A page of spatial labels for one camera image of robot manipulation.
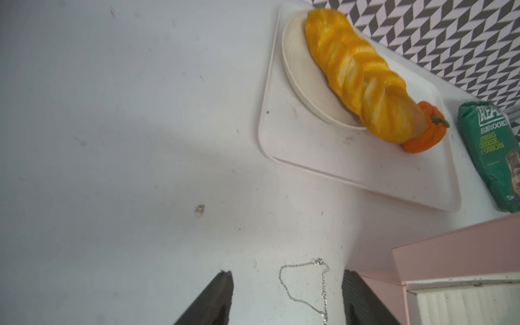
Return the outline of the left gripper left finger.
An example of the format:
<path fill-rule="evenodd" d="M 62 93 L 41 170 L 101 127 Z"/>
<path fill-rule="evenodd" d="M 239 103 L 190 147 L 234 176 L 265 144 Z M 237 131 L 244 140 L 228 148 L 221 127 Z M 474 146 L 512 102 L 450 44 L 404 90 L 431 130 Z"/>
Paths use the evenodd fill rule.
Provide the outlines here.
<path fill-rule="evenodd" d="M 233 291 L 232 273 L 219 272 L 174 325 L 228 325 Z"/>

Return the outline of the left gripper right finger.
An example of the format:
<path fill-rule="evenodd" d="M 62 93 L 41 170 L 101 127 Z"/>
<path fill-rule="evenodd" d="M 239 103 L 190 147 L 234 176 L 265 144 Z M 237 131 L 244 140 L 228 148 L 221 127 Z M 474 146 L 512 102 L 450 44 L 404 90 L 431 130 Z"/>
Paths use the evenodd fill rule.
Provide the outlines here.
<path fill-rule="evenodd" d="M 341 289 L 347 324 L 399 324 L 357 272 L 344 271 Z"/>

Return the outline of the pink jewelry box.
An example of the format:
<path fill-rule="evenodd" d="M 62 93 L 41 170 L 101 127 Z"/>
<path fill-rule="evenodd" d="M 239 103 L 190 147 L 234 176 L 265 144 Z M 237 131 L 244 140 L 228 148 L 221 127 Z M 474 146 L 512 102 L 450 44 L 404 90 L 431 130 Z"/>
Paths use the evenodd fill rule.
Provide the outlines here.
<path fill-rule="evenodd" d="M 407 295 L 414 288 L 519 280 L 519 214 L 399 246 L 392 253 L 395 272 L 360 276 L 399 322 L 411 324 Z"/>

